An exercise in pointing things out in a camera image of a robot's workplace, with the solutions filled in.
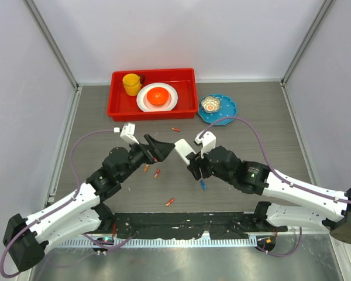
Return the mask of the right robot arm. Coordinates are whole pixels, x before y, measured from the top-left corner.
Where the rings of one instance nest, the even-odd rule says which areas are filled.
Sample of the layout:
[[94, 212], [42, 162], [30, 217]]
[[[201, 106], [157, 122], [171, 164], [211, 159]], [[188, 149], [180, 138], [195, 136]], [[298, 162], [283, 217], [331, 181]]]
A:
[[215, 176], [246, 194], [279, 198], [296, 206], [260, 203], [252, 217], [255, 229], [293, 225], [327, 229], [334, 239], [351, 244], [351, 189], [336, 191], [286, 176], [267, 165], [242, 161], [222, 146], [208, 153], [180, 153], [195, 179]]

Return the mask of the red AAA battery front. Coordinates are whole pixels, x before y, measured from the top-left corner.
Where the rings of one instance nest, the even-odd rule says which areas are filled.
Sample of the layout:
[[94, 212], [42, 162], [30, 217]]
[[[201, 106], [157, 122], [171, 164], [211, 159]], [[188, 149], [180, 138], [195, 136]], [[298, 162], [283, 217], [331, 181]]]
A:
[[175, 201], [174, 198], [170, 199], [170, 200], [165, 204], [165, 206], [169, 206], [169, 205], [172, 204], [174, 201]]

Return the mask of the white red remote control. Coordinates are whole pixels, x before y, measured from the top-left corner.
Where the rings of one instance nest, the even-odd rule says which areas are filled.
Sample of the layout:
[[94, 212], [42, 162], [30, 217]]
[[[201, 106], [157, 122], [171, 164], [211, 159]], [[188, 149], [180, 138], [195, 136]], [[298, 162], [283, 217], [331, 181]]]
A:
[[175, 151], [187, 166], [190, 164], [189, 155], [195, 156], [195, 151], [185, 139], [175, 142]]

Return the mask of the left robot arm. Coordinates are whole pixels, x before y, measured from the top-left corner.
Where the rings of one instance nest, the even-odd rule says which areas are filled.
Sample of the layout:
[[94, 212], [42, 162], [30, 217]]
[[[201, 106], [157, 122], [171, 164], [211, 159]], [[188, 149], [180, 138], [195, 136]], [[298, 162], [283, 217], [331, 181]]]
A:
[[3, 277], [15, 277], [4, 271], [7, 256], [21, 273], [36, 266], [56, 245], [74, 236], [109, 232], [113, 213], [104, 201], [115, 195], [121, 184], [142, 165], [164, 161], [175, 148], [174, 143], [157, 141], [149, 134], [144, 136], [145, 144], [124, 132], [120, 137], [129, 147], [113, 148], [102, 166], [86, 181], [79, 182], [72, 193], [27, 217], [20, 214], [10, 217], [0, 261]]

